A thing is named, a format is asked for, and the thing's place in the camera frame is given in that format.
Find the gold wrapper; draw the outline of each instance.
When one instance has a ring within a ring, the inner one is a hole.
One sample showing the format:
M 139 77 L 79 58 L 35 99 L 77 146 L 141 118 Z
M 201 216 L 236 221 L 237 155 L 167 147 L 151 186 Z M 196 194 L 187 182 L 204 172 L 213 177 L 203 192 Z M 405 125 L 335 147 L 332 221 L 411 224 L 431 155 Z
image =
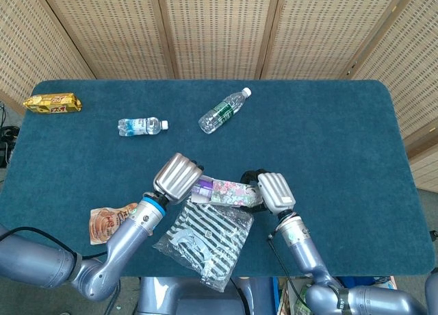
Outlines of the gold wrapper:
M 88 224 L 90 244 L 106 243 L 136 207 L 137 203 L 130 203 L 120 209 L 100 207 L 91 210 Z
M 26 99 L 23 105 L 35 113 L 79 112 L 81 101 L 72 92 L 64 94 L 37 94 Z

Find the water bottle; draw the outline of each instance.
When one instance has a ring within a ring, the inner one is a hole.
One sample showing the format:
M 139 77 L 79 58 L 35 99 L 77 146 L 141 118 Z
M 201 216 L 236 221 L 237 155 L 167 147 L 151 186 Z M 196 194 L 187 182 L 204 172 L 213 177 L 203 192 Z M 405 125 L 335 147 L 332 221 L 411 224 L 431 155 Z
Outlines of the water bottle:
M 206 134 L 211 134 L 234 114 L 239 112 L 240 108 L 251 95 L 249 88 L 244 88 L 241 92 L 230 94 L 226 99 L 221 101 L 214 109 L 208 111 L 198 123 Z
M 167 121 L 157 118 L 123 118 L 118 121 L 118 134 L 121 136 L 156 135 L 168 128 Z

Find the clear plastic bag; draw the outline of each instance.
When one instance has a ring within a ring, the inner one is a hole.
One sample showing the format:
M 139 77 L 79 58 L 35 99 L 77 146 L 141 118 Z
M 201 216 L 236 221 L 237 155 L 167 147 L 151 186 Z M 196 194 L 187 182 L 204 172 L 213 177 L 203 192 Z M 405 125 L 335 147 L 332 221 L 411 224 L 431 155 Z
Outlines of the clear plastic bag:
M 239 209 L 192 203 L 154 248 L 201 274 L 201 282 L 224 292 L 254 218 Z

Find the green bottle label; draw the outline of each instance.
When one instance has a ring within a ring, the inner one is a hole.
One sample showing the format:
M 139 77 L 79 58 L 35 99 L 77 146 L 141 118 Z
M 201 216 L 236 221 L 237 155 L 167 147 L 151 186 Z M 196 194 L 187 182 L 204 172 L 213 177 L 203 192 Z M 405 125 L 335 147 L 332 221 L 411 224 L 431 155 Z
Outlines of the green bottle label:
M 215 110 L 218 113 L 219 121 L 221 123 L 224 123 L 225 121 L 229 120 L 234 114 L 231 105 L 225 101 L 221 101 L 217 106 L 215 106 L 213 110 Z

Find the table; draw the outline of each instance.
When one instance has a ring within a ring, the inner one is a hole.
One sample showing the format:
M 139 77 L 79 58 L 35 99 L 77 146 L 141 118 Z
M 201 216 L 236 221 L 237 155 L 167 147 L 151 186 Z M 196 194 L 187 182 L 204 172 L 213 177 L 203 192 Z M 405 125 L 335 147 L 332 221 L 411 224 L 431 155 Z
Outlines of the table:
M 246 86 L 253 94 L 240 112 L 203 133 L 198 119 Z M 26 113 L 0 196 L 10 229 L 46 230 L 83 255 L 103 251 L 89 243 L 90 210 L 139 201 L 180 152 L 217 179 L 238 181 L 258 168 L 283 173 L 332 275 L 414 275 L 433 267 L 394 108 L 378 81 L 57 80 L 33 94 L 52 92 L 74 92 L 83 110 Z M 118 119 L 148 116 L 168 120 L 169 130 L 118 135 Z M 180 209 L 168 208 L 124 275 L 197 276 L 152 248 Z M 255 215 L 234 275 L 283 275 L 266 242 L 275 225 L 273 215 Z M 274 243 L 290 274 L 300 275 L 282 239 Z

